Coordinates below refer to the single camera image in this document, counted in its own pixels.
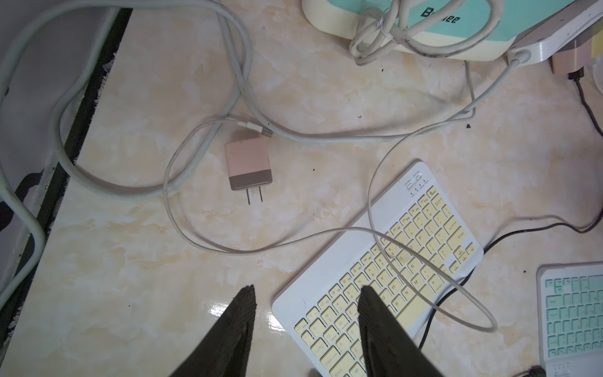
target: space bar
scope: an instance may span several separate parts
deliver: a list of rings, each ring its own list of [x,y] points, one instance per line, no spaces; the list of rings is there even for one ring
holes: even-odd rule
[[[434,292],[429,289],[429,286],[424,285],[423,288],[419,291],[420,294],[425,296],[425,298],[432,300],[435,295]],[[421,299],[419,296],[415,296],[409,303],[402,309],[400,314],[396,317],[396,320],[404,330],[408,330],[408,328],[417,320],[419,315],[427,308],[428,305],[425,301]]]

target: keyboard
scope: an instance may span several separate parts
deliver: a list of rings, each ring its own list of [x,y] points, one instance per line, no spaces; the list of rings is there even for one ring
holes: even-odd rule
[[[538,271],[541,365],[563,375],[601,375],[603,367],[603,264],[543,267]],[[590,363],[592,373],[575,370]],[[553,375],[546,368],[547,375]]]
[[[484,249],[424,162],[409,167],[373,203],[375,229],[395,238],[461,279],[484,256]],[[353,226],[370,228],[366,212]],[[392,264],[415,289],[433,302],[449,288],[428,266],[385,239]],[[373,235],[345,232],[274,298],[275,318],[323,376],[365,376],[358,324],[362,286],[378,293],[412,338],[427,320],[430,306],[387,265]]]

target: white keyboard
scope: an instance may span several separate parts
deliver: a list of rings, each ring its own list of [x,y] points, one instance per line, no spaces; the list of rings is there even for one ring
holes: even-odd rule
[[[458,280],[484,256],[424,162],[416,162],[373,204],[375,229],[415,250]],[[364,213],[353,226],[370,228]],[[436,302],[450,287],[428,266],[383,238],[393,265]],[[365,376],[358,326],[360,288],[375,289],[412,338],[431,308],[397,277],[373,235],[335,238],[274,298],[273,314],[323,376]]]

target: pink charger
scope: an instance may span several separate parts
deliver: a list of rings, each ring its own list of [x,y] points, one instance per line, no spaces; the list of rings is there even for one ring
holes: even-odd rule
[[[234,141],[224,146],[226,152],[226,167],[233,191],[247,190],[247,203],[249,189],[258,187],[260,199],[262,186],[272,183],[272,170],[268,161],[268,147],[262,138]]]

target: marble table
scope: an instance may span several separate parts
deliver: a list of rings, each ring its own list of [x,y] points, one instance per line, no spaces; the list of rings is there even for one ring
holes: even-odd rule
[[[258,105],[293,130],[412,130],[445,119],[469,98],[462,62],[392,52],[358,67],[348,42],[310,25],[299,0],[225,4],[254,43],[249,81]],[[473,63],[477,92],[505,65],[503,58]],[[212,12],[135,10],[79,166],[122,185],[160,182],[180,142],[219,112],[234,85]],[[603,97],[588,80],[583,85],[603,119]],[[233,113],[250,116],[243,99]],[[347,224],[365,206],[370,176],[390,148],[296,144],[275,136],[268,140],[274,181],[262,190],[264,202],[251,190],[249,205],[244,192],[230,190],[223,147],[246,132],[224,127],[171,199],[185,229],[241,248]],[[550,223],[538,219],[549,214],[574,224],[591,221],[603,192],[602,146],[574,84],[552,75],[544,62],[513,71],[469,124],[399,148],[374,192],[422,159],[485,245],[503,228]],[[247,375],[315,375],[270,302],[329,240],[258,256],[212,255],[178,237],[160,198],[110,200],[71,181],[0,374],[167,376],[238,290],[254,284]],[[438,315],[425,355],[446,376],[511,376],[538,364],[538,266],[601,259],[601,244],[603,226],[586,235],[555,228],[500,243],[467,285],[500,331],[478,333]],[[445,307],[485,324],[462,296]]]

